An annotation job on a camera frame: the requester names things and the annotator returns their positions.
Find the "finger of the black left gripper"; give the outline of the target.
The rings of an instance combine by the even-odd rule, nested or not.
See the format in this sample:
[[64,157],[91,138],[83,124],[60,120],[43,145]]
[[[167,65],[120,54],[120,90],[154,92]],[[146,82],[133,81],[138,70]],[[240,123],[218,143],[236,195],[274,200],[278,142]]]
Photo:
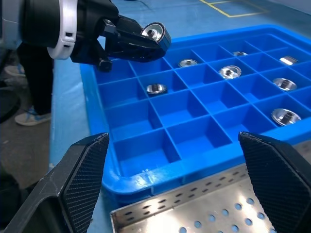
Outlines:
[[145,27],[128,17],[119,16],[116,29],[120,34],[116,41],[116,47],[120,48],[158,48],[158,43],[147,33],[148,27],[156,24],[147,24]]
[[141,47],[125,44],[107,45],[109,57],[129,61],[155,61],[162,58],[168,49],[169,47],[167,45],[156,45],[155,47]]

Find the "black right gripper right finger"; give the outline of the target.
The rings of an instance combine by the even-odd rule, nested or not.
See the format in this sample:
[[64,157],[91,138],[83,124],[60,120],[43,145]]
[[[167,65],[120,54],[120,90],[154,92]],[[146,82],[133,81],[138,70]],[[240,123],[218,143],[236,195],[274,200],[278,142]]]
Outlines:
[[256,197],[278,233],[311,231],[311,165],[290,144],[240,132]]

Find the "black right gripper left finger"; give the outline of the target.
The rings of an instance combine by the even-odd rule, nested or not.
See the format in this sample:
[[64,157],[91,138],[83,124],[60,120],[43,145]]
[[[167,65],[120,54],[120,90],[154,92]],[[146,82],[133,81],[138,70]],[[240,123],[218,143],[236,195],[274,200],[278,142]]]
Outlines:
[[109,134],[72,144],[61,161],[25,189],[3,187],[5,233],[85,233],[102,186]]

